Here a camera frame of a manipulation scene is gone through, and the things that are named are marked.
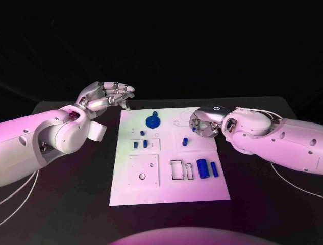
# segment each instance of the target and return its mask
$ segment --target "table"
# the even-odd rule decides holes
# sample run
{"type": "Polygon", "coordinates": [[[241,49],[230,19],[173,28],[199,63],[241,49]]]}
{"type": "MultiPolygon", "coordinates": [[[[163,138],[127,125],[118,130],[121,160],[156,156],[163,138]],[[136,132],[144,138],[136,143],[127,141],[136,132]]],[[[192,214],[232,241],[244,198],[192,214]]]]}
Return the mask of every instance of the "table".
{"type": "MultiPolygon", "coordinates": [[[[33,114],[74,102],[41,102],[33,114]]],[[[280,97],[130,100],[131,109],[198,107],[208,103],[248,107],[296,119],[280,97]]],[[[217,137],[231,200],[110,207],[110,191],[120,125],[120,107],[95,121],[107,126],[103,142],[81,149],[41,170],[31,198],[0,226],[0,244],[106,244],[139,232],[166,227],[209,227],[242,232],[279,244],[323,244],[323,199],[293,188],[257,155],[240,153],[217,137]]],[[[276,166],[307,191],[323,195],[323,176],[276,166]]],[[[28,177],[0,188],[0,200],[28,177]]],[[[28,186],[0,205],[0,222],[19,207],[28,186]]]]}

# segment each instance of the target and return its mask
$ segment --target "blue object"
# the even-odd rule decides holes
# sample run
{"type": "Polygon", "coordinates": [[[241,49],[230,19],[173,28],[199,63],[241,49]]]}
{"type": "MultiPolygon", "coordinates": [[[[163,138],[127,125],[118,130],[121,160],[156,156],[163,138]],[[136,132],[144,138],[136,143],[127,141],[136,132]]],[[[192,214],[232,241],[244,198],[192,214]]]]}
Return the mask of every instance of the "blue object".
{"type": "Polygon", "coordinates": [[[196,166],[198,166],[198,171],[199,171],[199,178],[202,178],[202,179],[209,178],[209,170],[208,170],[206,160],[205,159],[196,160],[196,166]]]}
{"type": "Polygon", "coordinates": [[[217,166],[215,166],[215,162],[211,162],[211,169],[212,169],[214,177],[219,177],[217,166]]]}
{"type": "Polygon", "coordinates": [[[152,129],[155,129],[155,128],[159,127],[159,125],[160,125],[160,119],[157,117],[157,112],[156,111],[153,112],[153,116],[150,116],[147,118],[146,124],[147,124],[147,127],[152,128],[152,129]]]}
{"type": "Polygon", "coordinates": [[[183,139],[183,142],[182,142],[182,145],[183,145],[183,146],[188,146],[188,142],[189,142],[189,139],[185,138],[185,139],[183,139]]]}

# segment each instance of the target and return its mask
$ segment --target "robotic hand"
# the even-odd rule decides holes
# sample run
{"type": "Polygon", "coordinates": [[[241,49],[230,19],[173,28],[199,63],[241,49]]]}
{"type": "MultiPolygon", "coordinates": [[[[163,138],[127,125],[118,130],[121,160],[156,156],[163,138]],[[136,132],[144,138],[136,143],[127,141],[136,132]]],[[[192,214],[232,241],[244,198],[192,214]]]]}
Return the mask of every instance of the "robotic hand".
{"type": "Polygon", "coordinates": [[[218,105],[201,107],[189,125],[206,138],[215,137],[221,130],[244,154],[257,154],[290,169],[323,175],[322,125],[283,119],[270,111],[241,107],[231,111],[218,105]]]}
{"type": "Polygon", "coordinates": [[[120,105],[126,110],[134,88],[116,82],[94,82],[74,105],[0,123],[0,187],[75,152],[87,138],[103,140],[106,126],[91,121],[120,105]]]}

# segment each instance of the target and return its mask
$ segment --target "pegboard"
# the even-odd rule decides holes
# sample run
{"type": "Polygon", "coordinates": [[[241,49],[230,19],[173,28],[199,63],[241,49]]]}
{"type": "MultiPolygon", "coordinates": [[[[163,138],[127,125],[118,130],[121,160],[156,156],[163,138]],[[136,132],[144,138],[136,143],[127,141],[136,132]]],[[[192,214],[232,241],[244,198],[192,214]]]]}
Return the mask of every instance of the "pegboard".
{"type": "Polygon", "coordinates": [[[196,109],[121,111],[110,206],[230,199],[215,140],[201,137],[189,128],[189,117],[196,109]],[[160,126],[150,129],[146,119],[153,111],[157,112],[160,126]],[[183,138],[189,139],[188,146],[182,145],[183,138]],[[211,173],[206,179],[201,179],[198,173],[196,160],[201,158],[206,160],[211,173]],[[172,160],[182,161],[183,180],[172,179],[172,160]],[[219,177],[212,175],[211,162],[217,164],[219,177]],[[188,179],[188,163],[193,179],[188,179]]]}

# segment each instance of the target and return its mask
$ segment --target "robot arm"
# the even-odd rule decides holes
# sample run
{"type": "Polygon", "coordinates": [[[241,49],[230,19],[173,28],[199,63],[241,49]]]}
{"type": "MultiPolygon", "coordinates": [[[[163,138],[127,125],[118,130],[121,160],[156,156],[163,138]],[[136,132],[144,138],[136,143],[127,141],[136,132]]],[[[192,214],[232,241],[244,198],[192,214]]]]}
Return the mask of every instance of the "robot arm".
{"type": "Polygon", "coordinates": [[[103,140],[106,126],[91,121],[108,106],[129,110],[134,88],[95,82],[81,92],[74,105],[0,123],[0,187],[13,183],[59,156],[75,152],[87,138],[103,140]]]}
{"type": "Polygon", "coordinates": [[[257,154],[290,169],[323,175],[322,125],[283,119],[268,111],[248,108],[231,111],[209,105],[195,111],[191,128],[208,138],[221,130],[227,141],[244,154],[257,154]]]}

